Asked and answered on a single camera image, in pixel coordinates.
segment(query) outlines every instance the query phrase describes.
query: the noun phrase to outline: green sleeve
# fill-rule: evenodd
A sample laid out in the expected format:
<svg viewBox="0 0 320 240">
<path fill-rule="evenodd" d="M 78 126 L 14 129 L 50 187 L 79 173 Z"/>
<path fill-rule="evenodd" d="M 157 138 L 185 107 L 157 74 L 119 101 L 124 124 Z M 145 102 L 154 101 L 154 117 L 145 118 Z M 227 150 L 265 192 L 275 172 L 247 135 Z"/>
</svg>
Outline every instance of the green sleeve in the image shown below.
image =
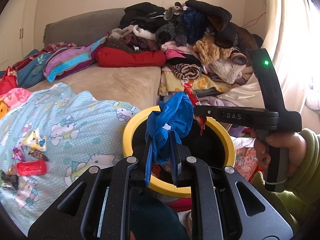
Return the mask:
<svg viewBox="0 0 320 240">
<path fill-rule="evenodd" d="M 320 198 L 319 136 L 309 129 L 304 129 L 300 135 L 307 142 L 307 152 L 300 168 L 289 180 L 287 190 L 292 191 L 306 205 L 311 205 Z"/>
<path fill-rule="evenodd" d="M 306 156 L 295 175 L 290 178 L 286 191 L 275 193 L 265 190 L 260 172 L 251 181 L 294 232 L 306 221 L 314 204 L 320 199 L 319 136 L 309 129 L 304 129 L 300 135 L 307 142 Z"/>
</svg>

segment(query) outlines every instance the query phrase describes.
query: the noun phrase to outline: pink blanket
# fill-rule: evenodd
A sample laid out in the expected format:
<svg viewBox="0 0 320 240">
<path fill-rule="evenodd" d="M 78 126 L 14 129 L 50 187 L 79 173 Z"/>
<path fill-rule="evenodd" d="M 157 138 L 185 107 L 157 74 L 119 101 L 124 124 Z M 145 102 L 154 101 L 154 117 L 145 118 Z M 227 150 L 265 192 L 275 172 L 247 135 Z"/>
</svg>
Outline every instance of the pink blanket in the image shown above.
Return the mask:
<svg viewBox="0 0 320 240">
<path fill-rule="evenodd" d="M 0 119 L 10 110 L 26 102 L 32 93 L 23 88 L 11 89 L 8 93 L 0 96 Z"/>
</svg>

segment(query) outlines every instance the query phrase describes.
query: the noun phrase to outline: cabinet door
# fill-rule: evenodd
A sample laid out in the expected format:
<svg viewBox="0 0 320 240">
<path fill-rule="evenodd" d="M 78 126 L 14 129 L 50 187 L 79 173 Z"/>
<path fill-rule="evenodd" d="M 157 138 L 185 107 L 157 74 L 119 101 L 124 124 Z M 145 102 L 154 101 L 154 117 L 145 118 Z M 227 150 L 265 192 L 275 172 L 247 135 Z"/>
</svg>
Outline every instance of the cabinet door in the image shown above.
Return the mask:
<svg viewBox="0 0 320 240">
<path fill-rule="evenodd" d="M 38 0 L 26 0 L 21 29 L 22 57 L 25 57 L 35 47 L 34 45 L 34 26 L 36 6 Z"/>
<path fill-rule="evenodd" d="M 21 29 L 26 0 L 9 0 L 0 15 L 0 70 L 22 59 Z"/>
</svg>

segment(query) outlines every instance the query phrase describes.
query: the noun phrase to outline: light blue blanket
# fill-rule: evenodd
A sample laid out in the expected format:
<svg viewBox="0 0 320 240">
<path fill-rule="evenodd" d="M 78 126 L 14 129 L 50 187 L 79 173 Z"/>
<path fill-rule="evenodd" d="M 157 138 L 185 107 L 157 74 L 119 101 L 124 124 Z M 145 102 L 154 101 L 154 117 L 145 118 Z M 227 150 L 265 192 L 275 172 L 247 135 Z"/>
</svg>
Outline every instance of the light blue blanket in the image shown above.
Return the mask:
<svg viewBox="0 0 320 240">
<path fill-rule="evenodd" d="M 19 190 L 0 188 L 0 202 L 27 235 L 32 223 L 88 167 L 115 165 L 122 155 L 122 134 L 139 110 L 129 103 L 97 101 L 90 92 L 75 95 L 68 85 L 58 83 L 33 93 L 23 105 L 0 120 L 0 170 L 7 172 L 13 147 L 36 128 L 47 137 L 48 172 L 19 177 Z M 35 158 L 28 156 L 26 161 Z"/>
</svg>

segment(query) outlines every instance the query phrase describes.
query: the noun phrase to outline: gray headboard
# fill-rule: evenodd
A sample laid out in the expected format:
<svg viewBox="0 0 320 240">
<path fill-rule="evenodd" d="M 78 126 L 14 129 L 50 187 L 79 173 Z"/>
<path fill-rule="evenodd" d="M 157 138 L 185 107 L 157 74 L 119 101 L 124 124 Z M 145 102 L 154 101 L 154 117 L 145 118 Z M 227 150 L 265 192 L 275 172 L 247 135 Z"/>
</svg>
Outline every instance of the gray headboard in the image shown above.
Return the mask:
<svg viewBox="0 0 320 240">
<path fill-rule="evenodd" d="M 79 14 L 47 24 L 44 45 L 57 42 L 90 45 L 104 37 L 106 31 L 111 33 L 111 30 L 118 28 L 123 15 L 124 8 L 114 8 Z"/>
</svg>

